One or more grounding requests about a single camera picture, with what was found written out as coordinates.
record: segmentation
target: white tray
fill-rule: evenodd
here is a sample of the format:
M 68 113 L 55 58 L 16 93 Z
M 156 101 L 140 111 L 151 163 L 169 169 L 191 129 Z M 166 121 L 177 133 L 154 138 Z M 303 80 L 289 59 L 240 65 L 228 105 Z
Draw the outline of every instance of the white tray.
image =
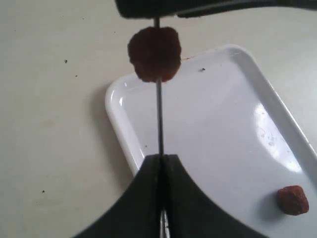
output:
M 178 154 L 210 199 L 268 237 L 317 237 L 316 154 L 244 49 L 225 46 L 184 60 L 162 89 L 165 153 Z M 155 84 L 135 74 L 106 94 L 134 174 L 158 152 L 156 104 Z M 288 185 L 303 187 L 307 214 L 278 210 L 274 193 Z

